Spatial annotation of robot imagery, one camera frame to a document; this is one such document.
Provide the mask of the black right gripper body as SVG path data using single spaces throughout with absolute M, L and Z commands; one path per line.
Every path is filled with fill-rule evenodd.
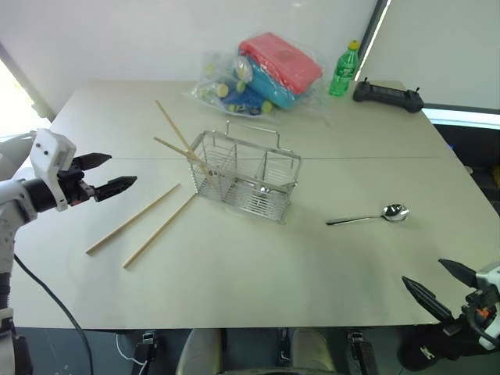
M 481 338 L 493 338 L 487 329 L 493 323 L 493 288 L 477 289 L 466 296 L 460 318 L 444 325 L 443 332 L 451 337 L 468 326 Z

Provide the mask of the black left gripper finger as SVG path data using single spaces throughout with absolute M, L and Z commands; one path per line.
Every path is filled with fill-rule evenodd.
M 82 155 L 79 157 L 79 168 L 81 170 L 91 170 L 102 165 L 111 158 L 111 155 L 97 152 Z
M 94 200 L 96 202 L 102 202 L 118 195 L 131 187 L 136 180 L 136 176 L 123 176 L 109 180 L 106 184 L 94 188 Z

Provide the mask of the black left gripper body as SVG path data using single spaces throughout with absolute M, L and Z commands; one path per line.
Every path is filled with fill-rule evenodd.
M 94 196 L 94 188 L 83 179 L 84 171 L 95 167 L 95 157 L 76 157 L 68 170 L 60 170 L 57 173 L 59 186 L 69 205 L 78 205 Z

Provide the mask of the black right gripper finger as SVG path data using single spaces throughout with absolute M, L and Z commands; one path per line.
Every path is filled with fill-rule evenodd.
M 438 262 L 457 280 L 469 288 L 477 288 L 477 273 L 468 266 L 450 259 L 439 259 Z
M 416 302 L 429 314 L 440 322 L 448 322 L 453 319 L 452 312 L 436 299 L 436 295 L 422 284 L 408 277 L 402 276 L 402 282 Z

